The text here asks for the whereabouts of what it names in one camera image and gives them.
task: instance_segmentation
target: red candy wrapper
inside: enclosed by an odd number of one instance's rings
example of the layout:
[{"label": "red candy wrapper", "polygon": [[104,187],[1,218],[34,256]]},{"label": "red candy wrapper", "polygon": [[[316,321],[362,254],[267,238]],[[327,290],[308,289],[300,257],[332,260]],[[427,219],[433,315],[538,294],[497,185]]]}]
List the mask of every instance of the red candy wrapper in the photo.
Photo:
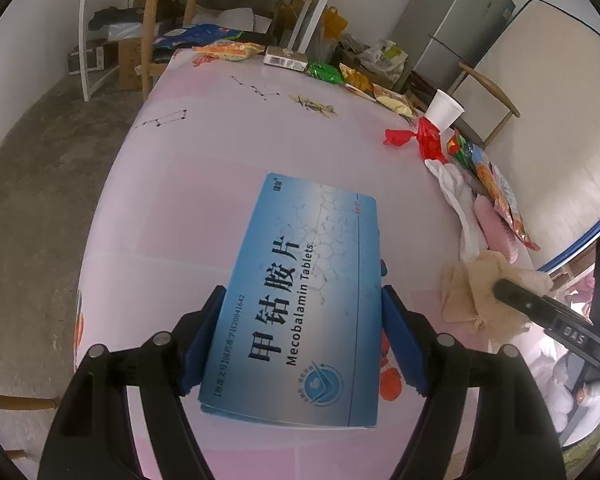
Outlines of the red candy wrapper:
[{"label": "red candy wrapper", "polygon": [[442,154],[442,147],[440,146],[440,132],[426,117],[418,119],[417,132],[412,132],[411,130],[385,130],[384,136],[386,137],[384,143],[393,146],[402,146],[406,142],[409,142],[411,137],[415,137],[420,145],[420,157],[422,160],[432,158],[433,160],[439,160],[443,164],[447,163],[445,156]]}]

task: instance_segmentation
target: silver screw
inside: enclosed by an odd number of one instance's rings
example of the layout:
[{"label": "silver screw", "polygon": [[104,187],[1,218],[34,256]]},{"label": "silver screw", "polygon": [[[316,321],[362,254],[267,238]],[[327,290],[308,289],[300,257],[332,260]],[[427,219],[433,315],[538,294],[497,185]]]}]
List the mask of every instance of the silver screw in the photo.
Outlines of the silver screw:
[{"label": "silver screw", "polygon": [[454,337],[449,334],[439,334],[437,341],[442,346],[453,346],[456,344],[456,340],[454,339]]},{"label": "silver screw", "polygon": [[89,357],[93,358],[100,357],[102,354],[104,354],[104,345],[93,345],[91,348],[89,348],[87,354],[89,354]]},{"label": "silver screw", "polygon": [[158,332],[154,335],[153,341],[156,346],[164,346],[171,341],[171,334],[169,332]]},{"label": "silver screw", "polygon": [[504,355],[511,358],[518,357],[518,354],[520,353],[518,352],[518,349],[513,345],[504,345],[502,347],[502,351],[504,352]]}]

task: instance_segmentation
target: gray refrigerator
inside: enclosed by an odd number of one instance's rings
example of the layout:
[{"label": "gray refrigerator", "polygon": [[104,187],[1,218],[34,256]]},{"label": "gray refrigerator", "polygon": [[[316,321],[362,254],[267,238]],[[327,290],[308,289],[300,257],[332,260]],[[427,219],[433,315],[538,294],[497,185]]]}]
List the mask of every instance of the gray refrigerator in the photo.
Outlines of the gray refrigerator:
[{"label": "gray refrigerator", "polygon": [[514,8],[512,0],[409,0],[389,36],[408,54],[395,88],[412,70],[434,88],[449,88],[460,73],[458,61],[475,67]]}]

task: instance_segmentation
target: blue box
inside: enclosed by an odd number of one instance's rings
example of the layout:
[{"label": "blue box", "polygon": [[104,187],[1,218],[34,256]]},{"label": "blue box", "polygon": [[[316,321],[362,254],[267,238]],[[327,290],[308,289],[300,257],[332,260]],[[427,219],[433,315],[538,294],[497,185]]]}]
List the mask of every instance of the blue box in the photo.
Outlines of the blue box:
[{"label": "blue box", "polygon": [[374,426],[380,374],[376,201],[269,173],[227,288],[203,410],[293,426]]}]

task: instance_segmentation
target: brown cloth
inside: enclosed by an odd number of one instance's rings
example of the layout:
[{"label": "brown cloth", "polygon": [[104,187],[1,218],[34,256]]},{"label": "brown cloth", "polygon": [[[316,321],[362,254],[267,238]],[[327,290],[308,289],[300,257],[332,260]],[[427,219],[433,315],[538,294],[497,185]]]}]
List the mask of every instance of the brown cloth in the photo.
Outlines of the brown cloth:
[{"label": "brown cloth", "polygon": [[475,323],[495,344],[504,344],[529,330],[529,318],[493,295],[493,285],[507,278],[544,296],[553,282],[548,274],[519,269],[497,251],[483,251],[470,263],[458,262],[442,274],[442,317],[446,322]]}]

